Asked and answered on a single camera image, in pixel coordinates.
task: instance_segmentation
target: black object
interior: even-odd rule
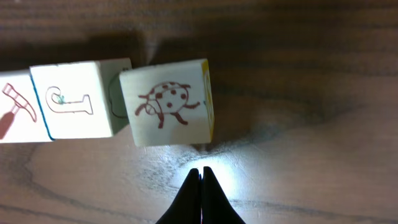
[[[229,204],[210,167],[192,169],[184,180],[170,208],[156,224],[244,224]]]

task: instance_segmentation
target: table surface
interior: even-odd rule
[[[212,144],[0,145],[0,222],[154,223],[211,166],[247,223],[398,223],[398,2],[2,0],[0,69],[206,57]]]

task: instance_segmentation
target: white block face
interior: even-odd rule
[[[51,137],[106,138],[113,135],[101,62],[36,66],[30,68],[30,72]]]
[[[122,72],[137,146],[211,141],[202,63],[196,60]]]
[[[51,141],[29,71],[0,73],[0,143]]]

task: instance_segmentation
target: blue line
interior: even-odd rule
[[[37,93],[35,81],[33,80],[33,76],[32,76],[32,74],[31,74],[30,72],[29,72],[29,76],[30,76],[30,80],[32,80],[33,90],[35,91],[35,94],[36,94],[37,102],[38,102],[38,104],[39,104],[40,111],[42,112],[44,125],[45,125],[45,128],[47,129],[47,134],[49,134],[49,138],[50,138],[52,141],[54,141],[55,139],[54,139],[53,137],[51,137],[49,126],[48,126],[48,124],[47,124],[47,121],[45,120],[43,107],[42,107],[42,104],[40,103],[39,94]]]

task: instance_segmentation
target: alphabet block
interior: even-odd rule
[[[0,73],[0,143],[51,141],[29,70]]]
[[[30,68],[54,139],[106,138],[128,124],[118,80],[128,58]]]
[[[125,71],[120,81],[137,146],[211,141],[214,114],[206,59]]]

